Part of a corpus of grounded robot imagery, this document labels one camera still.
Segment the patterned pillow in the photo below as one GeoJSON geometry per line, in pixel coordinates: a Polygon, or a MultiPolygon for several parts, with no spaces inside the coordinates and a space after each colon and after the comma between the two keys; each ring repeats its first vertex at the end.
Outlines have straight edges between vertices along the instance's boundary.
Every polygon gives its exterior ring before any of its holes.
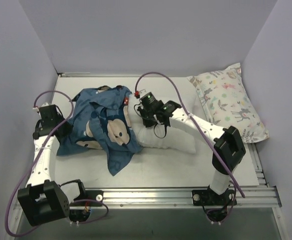
{"type": "Polygon", "coordinates": [[[243,86],[240,63],[225,70],[189,76],[188,80],[197,89],[209,122],[225,128],[236,127],[247,144],[269,138],[243,86]]]}

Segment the wrinkled fabric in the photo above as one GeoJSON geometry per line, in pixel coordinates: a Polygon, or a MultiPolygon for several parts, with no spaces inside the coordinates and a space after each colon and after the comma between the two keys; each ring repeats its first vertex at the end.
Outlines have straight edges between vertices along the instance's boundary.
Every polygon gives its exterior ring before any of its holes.
{"type": "Polygon", "coordinates": [[[57,155],[103,149],[113,176],[127,166],[132,156],[142,150],[128,116],[130,94],[125,86],[86,88],[77,94],[73,117],[68,120],[73,131],[61,140],[57,155]]]}

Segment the screw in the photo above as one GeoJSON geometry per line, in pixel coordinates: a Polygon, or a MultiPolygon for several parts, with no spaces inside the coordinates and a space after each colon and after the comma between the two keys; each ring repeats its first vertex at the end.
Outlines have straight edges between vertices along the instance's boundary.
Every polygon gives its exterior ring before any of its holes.
{"type": "Polygon", "coordinates": [[[97,200],[98,202],[101,202],[101,201],[102,201],[102,195],[98,194],[98,195],[96,196],[96,200],[97,200]]]}
{"type": "Polygon", "coordinates": [[[199,194],[194,194],[192,198],[195,201],[199,201],[199,199],[200,199],[199,194]]]}

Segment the white wall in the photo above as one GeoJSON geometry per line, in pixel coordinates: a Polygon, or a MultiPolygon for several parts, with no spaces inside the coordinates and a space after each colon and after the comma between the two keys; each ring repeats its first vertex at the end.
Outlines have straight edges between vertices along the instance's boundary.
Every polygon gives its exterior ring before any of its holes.
{"type": "Polygon", "coordinates": [[[9,195],[33,158],[31,134],[38,118],[33,100],[56,79],[19,2],[0,0],[0,240],[9,195]]]}
{"type": "Polygon", "coordinates": [[[292,239],[292,0],[278,0],[244,61],[243,80],[270,132],[258,150],[292,239]]]}
{"type": "Polygon", "coordinates": [[[243,61],[277,0],[19,0],[59,73],[189,76],[243,61]]]}

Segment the white pillow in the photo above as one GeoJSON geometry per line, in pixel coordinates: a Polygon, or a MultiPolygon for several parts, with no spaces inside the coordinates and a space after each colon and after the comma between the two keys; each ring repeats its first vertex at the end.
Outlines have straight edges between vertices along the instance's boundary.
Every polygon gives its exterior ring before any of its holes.
{"type": "MultiPolygon", "coordinates": [[[[180,103],[175,97],[160,97],[155,95],[157,100],[162,100],[166,103],[172,100],[176,103],[180,103]]],[[[188,111],[192,112],[194,108],[194,100],[191,97],[183,97],[182,101],[188,111]]],[[[139,100],[134,97],[134,95],[129,96],[128,104],[128,114],[131,121],[132,129],[134,130],[137,140],[140,145],[147,148],[159,148],[159,149],[177,149],[186,153],[195,154],[196,146],[194,137],[190,134],[173,127],[167,128],[167,135],[165,138],[161,139],[156,137],[163,137],[165,134],[164,126],[158,125],[155,128],[156,135],[154,134],[154,128],[146,128],[142,123],[142,118],[137,115],[134,110],[134,106],[139,104],[139,100]]]]}
{"type": "Polygon", "coordinates": [[[240,63],[225,70],[188,77],[196,87],[209,122],[236,127],[244,143],[257,143],[269,137],[268,130],[252,106],[241,79],[240,63]]]}

